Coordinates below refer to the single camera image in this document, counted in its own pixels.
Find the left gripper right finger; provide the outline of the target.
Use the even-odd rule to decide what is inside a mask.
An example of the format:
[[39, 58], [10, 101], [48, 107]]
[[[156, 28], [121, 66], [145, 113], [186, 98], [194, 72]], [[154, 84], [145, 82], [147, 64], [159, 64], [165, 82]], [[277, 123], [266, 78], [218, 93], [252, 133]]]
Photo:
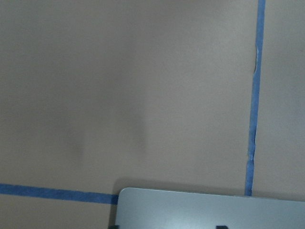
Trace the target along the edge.
[[217, 225], [216, 229], [228, 229], [226, 225]]

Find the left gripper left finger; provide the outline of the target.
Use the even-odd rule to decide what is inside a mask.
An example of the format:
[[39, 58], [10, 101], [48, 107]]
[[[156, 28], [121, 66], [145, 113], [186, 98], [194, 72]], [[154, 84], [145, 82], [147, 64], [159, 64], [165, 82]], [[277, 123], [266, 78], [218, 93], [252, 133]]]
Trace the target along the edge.
[[108, 227], [108, 229], [119, 229], [118, 225], [111, 225]]

